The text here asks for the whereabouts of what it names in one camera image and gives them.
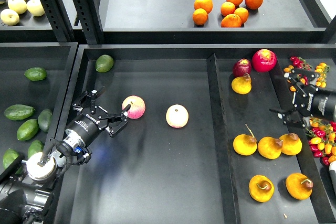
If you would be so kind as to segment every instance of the pink apple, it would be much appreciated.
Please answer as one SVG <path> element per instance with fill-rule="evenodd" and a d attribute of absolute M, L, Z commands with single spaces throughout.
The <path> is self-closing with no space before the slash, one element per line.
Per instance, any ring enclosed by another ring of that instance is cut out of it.
<path fill-rule="evenodd" d="M 128 111 L 128 117 L 130 119 L 138 119 L 143 115 L 143 113 L 145 113 L 145 102 L 141 97 L 138 97 L 136 95 L 131 95 L 127 97 L 122 102 L 122 109 L 124 109 L 128 104 L 131 105 L 131 108 Z"/>
<path fill-rule="evenodd" d="M 185 107 L 179 104 L 172 105 L 166 113 L 166 120 L 169 126 L 173 128 L 181 128 L 188 122 L 189 114 Z"/>
<path fill-rule="evenodd" d="M 268 72 L 277 63 L 277 56 L 268 49 L 261 49 L 252 56 L 252 66 L 257 72 Z"/>

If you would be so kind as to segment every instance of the fruit stem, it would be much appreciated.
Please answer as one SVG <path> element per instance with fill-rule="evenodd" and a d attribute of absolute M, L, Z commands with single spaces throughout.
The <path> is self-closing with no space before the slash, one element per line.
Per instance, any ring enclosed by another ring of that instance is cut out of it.
<path fill-rule="evenodd" d="M 264 187 L 261 187 L 258 183 L 257 183 L 257 186 L 261 189 L 261 190 L 265 190 L 266 188 L 267 188 L 267 184 L 266 185 L 264 185 Z"/>
<path fill-rule="evenodd" d="M 252 132 L 251 129 L 247 126 L 247 124 L 245 124 L 245 126 L 247 127 L 248 131 L 251 133 L 252 137 L 254 137 L 253 132 Z"/>
<path fill-rule="evenodd" d="M 310 179 L 306 178 L 304 181 L 301 182 L 301 184 L 303 184 L 304 182 L 308 182 L 308 184 L 313 183 Z"/>

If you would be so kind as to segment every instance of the red apple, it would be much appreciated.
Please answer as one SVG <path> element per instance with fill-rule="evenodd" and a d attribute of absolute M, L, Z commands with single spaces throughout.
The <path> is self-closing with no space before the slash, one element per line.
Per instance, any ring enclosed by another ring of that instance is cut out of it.
<path fill-rule="evenodd" d="M 245 73 L 251 73 L 251 62 L 248 59 L 241 59 L 237 61 L 232 69 L 234 77 L 244 76 Z"/>
<path fill-rule="evenodd" d="M 277 63 L 277 56 L 268 49 L 257 51 L 252 57 L 252 66 L 257 72 L 268 72 Z"/>
<path fill-rule="evenodd" d="M 141 97 L 138 97 L 136 95 L 131 95 L 127 97 L 122 102 L 122 109 L 124 109 L 128 104 L 131 105 L 131 108 L 128 111 L 128 117 L 130 119 L 138 119 L 143 115 L 143 113 L 145 113 L 145 102 Z"/>
<path fill-rule="evenodd" d="M 179 104 L 172 105 L 166 113 L 166 120 L 169 126 L 173 128 L 181 128 L 188 122 L 189 114 L 185 107 Z"/>

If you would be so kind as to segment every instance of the green fruit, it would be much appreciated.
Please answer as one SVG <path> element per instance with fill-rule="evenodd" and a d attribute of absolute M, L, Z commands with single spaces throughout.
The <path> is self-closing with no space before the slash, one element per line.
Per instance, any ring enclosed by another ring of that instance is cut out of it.
<path fill-rule="evenodd" d="M 17 139 L 20 141 L 26 141 L 32 139 L 38 132 L 37 119 L 29 119 L 24 122 L 16 132 Z"/>
<path fill-rule="evenodd" d="M 52 111 L 50 109 L 44 109 L 38 116 L 38 126 L 44 132 L 48 132 L 51 124 Z"/>
<path fill-rule="evenodd" d="M 102 55 L 96 61 L 96 70 L 99 73 L 105 73 L 109 71 L 114 64 L 114 60 L 109 55 Z"/>
<path fill-rule="evenodd" d="M 34 140 L 28 149 L 28 159 L 33 156 L 35 153 L 43 151 L 44 144 L 40 140 Z"/>
<path fill-rule="evenodd" d="M 5 109 L 4 114 L 10 120 L 23 120 L 32 116 L 35 109 L 32 106 L 27 106 L 23 104 L 14 104 Z"/>
<path fill-rule="evenodd" d="M 2 165 L 5 169 L 7 169 L 11 163 L 19 156 L 19 153 L 14 149 L 6 150 L 3 158 L 2 158 Z M 22 172 L 22 167 L 16 172 L 16 174 L 20 174 Z"/>
<path fill-rule="evenodd" d="M 29 68 L 25 72 L 25 77 L 31 81 L 42 81 L 47 77 L 47 71 L 44 68 Z"/>

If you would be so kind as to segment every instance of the robotic arm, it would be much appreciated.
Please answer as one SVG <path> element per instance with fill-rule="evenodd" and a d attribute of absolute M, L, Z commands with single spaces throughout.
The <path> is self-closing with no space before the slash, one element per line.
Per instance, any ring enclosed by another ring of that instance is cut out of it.
<path fill-rule="evenodd" d="M 27 161 L 23 155 L 18 156 L 0 175 L 1 224 L 42 222 L 53 202 L 57 179 L 71 165 L 90 161 L 92 151 L 89 145 L 101 132 L 105 130 L 110 137 L 114 137 L 127 126 L 127 111 L 131 105 L 119 114 L 110 114 L 96 105 L 96 99 L 103 91 L 104 87 L 99 91 L 84 91 L 72 103 L 80 113 L 66 126 L 65 139 L 50 139 L 43 153 L 36 153 Z M 16 175 L 22 166 L 26 167 L 27 172 Z"/>

